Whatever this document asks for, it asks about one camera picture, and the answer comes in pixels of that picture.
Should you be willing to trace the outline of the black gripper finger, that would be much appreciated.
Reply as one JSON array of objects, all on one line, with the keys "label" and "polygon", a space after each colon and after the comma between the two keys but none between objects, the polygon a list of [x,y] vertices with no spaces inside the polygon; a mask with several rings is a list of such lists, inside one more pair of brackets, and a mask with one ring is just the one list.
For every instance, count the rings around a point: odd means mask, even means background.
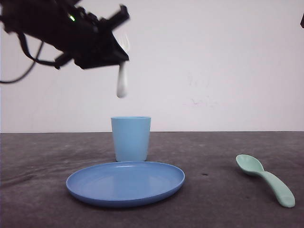
[{"label": "black gripper finger", "polygon": [[78,57],[78,66],[82,69],[90,69],[115,66],[125,61],[129,61],[128,54],[118,44],[112,32],[109,32],[104,40],[98,41]]}]

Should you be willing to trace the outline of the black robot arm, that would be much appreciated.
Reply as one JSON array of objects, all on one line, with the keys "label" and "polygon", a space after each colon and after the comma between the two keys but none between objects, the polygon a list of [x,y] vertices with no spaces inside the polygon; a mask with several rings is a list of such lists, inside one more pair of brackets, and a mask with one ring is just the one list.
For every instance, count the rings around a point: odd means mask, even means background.
[{"label": "black robot arm", "polygon": [[[98,18],[76,0],[2,0],[1,22],[7,33],[15,32],[24,54],[42,65],[60,69],[69,61],[82,69],[119,65],[129,56],[112,31],[129,19],[125,5],[112,17]],[[62,51],[54,61],[33,57],[26,35]]]},{"label": "black robot arm", "polygon": [[302,16],[301,22],[300,22],[300,26],[304,29],[304,14]]}]

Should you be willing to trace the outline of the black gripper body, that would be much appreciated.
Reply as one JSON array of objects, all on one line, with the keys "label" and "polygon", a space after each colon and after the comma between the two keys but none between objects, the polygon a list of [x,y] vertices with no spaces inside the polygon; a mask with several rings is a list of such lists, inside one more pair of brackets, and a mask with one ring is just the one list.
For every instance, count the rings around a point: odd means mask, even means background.
[{"label": "black gripper body", "polygon": [[[73,60],[78,66],[78,57],[88,51],[107,33],[129,19],[128,9],[120,5],[109,19],[98,18],[82,7],[75,7],[65,0],[23,0],[21,12],[17,13],[15,32],[21,48],[36,63],[61,68]],[[33,57],[28,49],[26,35],[30,35],[56,49],[62,54],[54,61]]]}]

